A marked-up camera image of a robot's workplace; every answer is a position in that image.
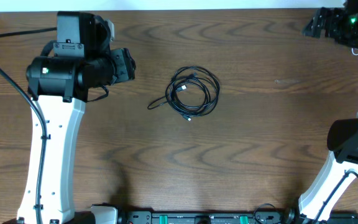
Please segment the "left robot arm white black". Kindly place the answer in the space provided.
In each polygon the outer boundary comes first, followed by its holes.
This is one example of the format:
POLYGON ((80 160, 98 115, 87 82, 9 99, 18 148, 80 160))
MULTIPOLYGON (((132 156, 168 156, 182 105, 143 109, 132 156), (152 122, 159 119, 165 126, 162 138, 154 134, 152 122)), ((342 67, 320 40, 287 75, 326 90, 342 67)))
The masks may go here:
POLYGON ((60 11, 57 39, 27 67, 34 104, 32 144, 25 193, 15 223, 115 222, 114 208, 76 214, 75 150, 92 88, 133 80, 135 61, 126 48, 111 49, 114 25, 87 12, 60 11))

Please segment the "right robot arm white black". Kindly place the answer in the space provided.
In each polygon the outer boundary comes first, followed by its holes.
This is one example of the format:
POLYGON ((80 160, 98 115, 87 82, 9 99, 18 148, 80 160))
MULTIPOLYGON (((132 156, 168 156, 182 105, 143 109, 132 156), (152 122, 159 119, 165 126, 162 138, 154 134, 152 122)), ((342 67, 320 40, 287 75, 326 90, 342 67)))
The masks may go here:
MULTIPOLYGON (((319 8, 302 30, 303 35, 334 39, 340 45, 358 49, 358 1, 346 1, 342 8, 319 8)), ((331 211, 354 179, 358 179, 358 112, 355 118, 339 119, 327 136, 327 159, 297 205, 290 208, 283 223, 358 222, 351 213, 331 211)))

